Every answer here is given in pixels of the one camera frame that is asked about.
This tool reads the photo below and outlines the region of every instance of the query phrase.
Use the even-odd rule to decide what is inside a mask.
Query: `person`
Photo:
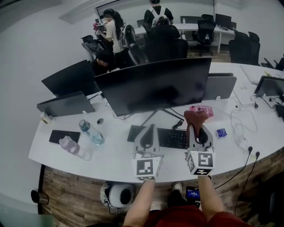
[[[202,211],[181,196],[181,183],[175,183],[168,198],[168,209],[150,212],[155,181],[145,181],[126,214],[124,227],[249,227],[225,212],[211,179],[198,177]]]
[[[156,13],[157,13],[158,15],[160,15],[160,13],[161,13],[161,8],[162,8],[162,7],[160,6],[160,2],[161,2],[161,1],[160,1],[160,0],[149,0],[149,2],[150,2],[150,4],[151,4],[153,10],[155,10]],[[152,25],[153,20],[155,19],[155,16],[153,15],[152,12],[153,12],[153,11],[150,11],[150,10],[147,10],[147,11],[145,12],[145,15],[144,15],[144,23],[146,23],[146,24],[148,24],[148,25]],[[167,18],[170,20],[171,24],[173,24],[173,23],[174,23],[174,21],[173,21],[174,17],[173,17],[173,15],[172,15],[172,12],[171,12],[168,8],[166,8],[165,15],[166,15]]]
[[[96,76],[111,72],[115,69],[114,54],[108,50],[100,51],[91,66]]]
[[[108,40],[113,41],[113,52],[115,55],[115,63],[120,68],[128,67],[128,49],[124,49],[122,46],[122,31],[124,22],[120,14],[113,9],[106,9],[103,12],[104,20],[107,22],[106,35],[101,33],[101,36]]]

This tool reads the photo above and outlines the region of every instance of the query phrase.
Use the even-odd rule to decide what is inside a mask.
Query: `backpack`
[[[136,43],[135,30],[129,23],[125,23],[120,29],[121,29],[120,42],[123,48],[129,48],[131,44]]]
[[[165,20],[168,21],[168,24],[171,25],[171,22],[170,20],[168,19],[168,17],[165,15],[165,12],[166,12],[166,8],[165,7],[162,7],[161,8],[161,12],[160,12],[160,15],[157,14],[157,12],[155,11],[155,9],[153,8],[150,8],[149,9],[152,14],[154,15],[154,19],[153,19],[153,22],[152,22],[152,27],[155,27],[157,24],[158,24],[158,21],[160,20],[160,18],[164,18]]]

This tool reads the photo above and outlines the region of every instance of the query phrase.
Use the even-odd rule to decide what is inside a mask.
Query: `woman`
[[[107,22],[106,25],[106,35],[101,34],[103,38],[109,42],[113,41],[113,52],[115,54],[115,63],[120,68],[128,67],[128,50],[124,49],[122,46],[122,31],[124,22],[120,14],[113,9],[107,9],[103,12],[104,20]]]

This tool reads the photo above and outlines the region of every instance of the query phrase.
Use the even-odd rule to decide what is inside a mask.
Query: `monitor stand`
[[[171,113],[171,112],[169,112],[169,111],[167,111],[167,110],[165,110],[165,109],[160,109],[160,110],[163,111],[163,112],[165,112],[165,113],[167,113],[167,114],[169,114],[169,115],[171,115],[171,116],[173,116],[173,117],[176,117],[176,118],[178,118],[178,119],[184,121],[184,119],[180,118],[179,116],[177,116],[177,115],[175,115],[175,114],[173,114],[173,113]],[[147,121],[149,121],[158,111],[159,111],[159,110],[155,110],[155,111],[146,119],[146,121],[144,121],[144,123],[143,123],[141,126],[145,125],[145,124],[147,123]]]

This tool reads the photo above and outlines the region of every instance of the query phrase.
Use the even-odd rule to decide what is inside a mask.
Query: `plastic bottle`
[[[105,142],[103,135],[86,120],[80,121],[79,127],[81,131],[86,134],[96,145],[101,145]]]
[[[93,157],[92,152],[88,152],[80,147],[75,141],[73,141],[70,137],[65,136],[63,139],[59,140],[59,144],[61,147],[68,151],[69,153],[76,155],[82,158],[84,161],[90,161]]]

